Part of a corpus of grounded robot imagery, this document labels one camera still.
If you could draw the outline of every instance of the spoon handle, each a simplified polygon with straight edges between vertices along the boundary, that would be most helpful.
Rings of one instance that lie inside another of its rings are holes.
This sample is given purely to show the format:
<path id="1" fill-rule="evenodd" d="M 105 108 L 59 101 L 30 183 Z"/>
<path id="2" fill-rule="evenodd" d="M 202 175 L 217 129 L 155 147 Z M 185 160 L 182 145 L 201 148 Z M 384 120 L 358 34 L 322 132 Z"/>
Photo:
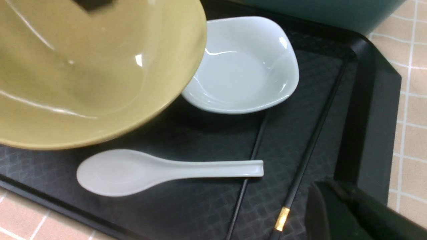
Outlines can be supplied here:
<path id="1" fill-rule="evenodd" d="M 173 167 L 170 170 L 175 179 L 264 176 L 264 162 L 262 160 L 173 162 Z"/>

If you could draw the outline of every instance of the tiled countertop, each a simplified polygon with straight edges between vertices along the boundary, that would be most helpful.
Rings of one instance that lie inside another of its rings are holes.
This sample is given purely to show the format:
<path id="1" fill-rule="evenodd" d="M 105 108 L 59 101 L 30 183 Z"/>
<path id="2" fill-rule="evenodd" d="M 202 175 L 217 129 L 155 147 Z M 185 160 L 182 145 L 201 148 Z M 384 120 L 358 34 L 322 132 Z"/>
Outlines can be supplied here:
<path id="1" fill-rule="evenodd" d="M 407 0 L 369 39 L 402 76 L 389 207 L 427 228 L 427 0 Z M 0 240 L 112 240 L 0 188 Z"/>

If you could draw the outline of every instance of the black chopstick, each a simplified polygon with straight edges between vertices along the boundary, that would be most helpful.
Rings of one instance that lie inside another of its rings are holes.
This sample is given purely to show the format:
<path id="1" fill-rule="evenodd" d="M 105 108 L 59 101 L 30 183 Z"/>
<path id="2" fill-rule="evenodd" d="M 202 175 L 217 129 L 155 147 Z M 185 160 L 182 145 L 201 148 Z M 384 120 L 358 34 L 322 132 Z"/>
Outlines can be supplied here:
<path id="1" fill-rule="evenodd" d="M 314 147 L 316 146 L 316 142 L 317 142 L 317 139 L 319 138 L 323 124 L 325 123 L 326 117 L 328 116 L 329 109 L 332 106 L 333 99 L 336 95 L 336 92 L 338 91 L 338 87 L 339 87 L 339 84 L 341 83 L 341 79 L 342 79 L 342 76 L 344 75 L 345 68 L 347 67 L 347 63 L 348 63 L 348 60 L 347 59 L 344 60 L 339 69 L 338 76 L 335 79 L 333 87 L 329 93 L 328 99 L 326 100 L 326 103 L 322 109 L 322 113 L 320 114 L 319 120 L 317 121 L 313 134 L 311 135 L 310 141 L 308 142 L 308 145 L 302 156 L 302 160 L 298 165 L 298 169 L 292 180 L 291 186 L 288 190 L 285 201 L 283 203 L 283 207 L 279 213 L 279 216 L 277 218 L 276 224 L 273 228 L 273 231 L 270 235 L 269 240 L 278 240 L 280 237 L 280 234 L 284 229 L 284 226 L 288 218 L 288 215 L 290 213 L 290 209 L 295 199 L 295 195 L 297 193 L 298 187 L 301 183 L 302 177 L 304 175 L 305 169 L 307 168 L 307 165 L 310 160 L 311 154 L 313 153 Z"/>
<path id="2" fill-rule="evenodd" d="M 260 145 L 261 145 L 261 140 L 263 138 L 264 130 L 267 126 L 269 115 L 270 115 L 270 109 L 267 109 L 262 119 L 260 128 L 258 130 L 257 138 L 255 140 L 254 147 L 252 149 L 250 160 L 254 160 L 257 157 L 258 150 L 260 149 Z M 228 226 L 228 232 L 227 232 L 227 236 L 225 237 L 225 240 L 231 239 L 231 235 L 233 234 L 233 230 L 234 230 L 234 225 L 236 224 L 237 216 L 239 215 L 239 210 L 240 210 L 240 207 L 242 206 L 243 197 L 245 196 L 247 186 L 248 186 L 248 179 L 245 179 L 245 181 L 243 181 L 242 187 L 240 188 L 239 198 L 237 199 L 236 205 L 234 207 L 233 218 L 231 219 L 230 225 Z"/>

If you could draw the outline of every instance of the spoon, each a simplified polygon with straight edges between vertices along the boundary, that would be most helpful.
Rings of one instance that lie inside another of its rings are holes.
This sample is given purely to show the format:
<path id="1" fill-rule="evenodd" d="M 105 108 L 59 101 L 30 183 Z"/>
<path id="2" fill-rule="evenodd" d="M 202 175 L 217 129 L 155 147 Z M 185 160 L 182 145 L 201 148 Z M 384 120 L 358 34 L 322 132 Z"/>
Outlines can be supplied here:
<path id="1" fill-rule="evenodd" d="M 175 179 L 262 177 L 263 161 L 184 162 L 127 149 L 109 150 L 84 160 L 77 181 L 86 190 L 111 197 L 127 196 Z"/>

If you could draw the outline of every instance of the white dish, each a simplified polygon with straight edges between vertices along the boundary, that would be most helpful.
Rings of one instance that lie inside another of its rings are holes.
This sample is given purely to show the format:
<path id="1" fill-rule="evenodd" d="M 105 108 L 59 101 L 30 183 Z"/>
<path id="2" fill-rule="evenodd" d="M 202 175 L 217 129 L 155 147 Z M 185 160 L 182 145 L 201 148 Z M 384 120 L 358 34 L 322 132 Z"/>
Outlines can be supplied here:
<path id="1" fill-rule="evenodd" d="M 84 160 L 77 181 L 103 196 L 127 196 L 162 182 L 189 178 L 262 177 L 263 161 L 183 162 L 117 149 Z"/>
<path id="2" fill-rule="evenodd" d="M 298 80 L 294 50 L 278 24 L 226 18 L 208 21 L 202 62 L 182 96 L 206 111 L 244 114 L 281 103 Z"/>

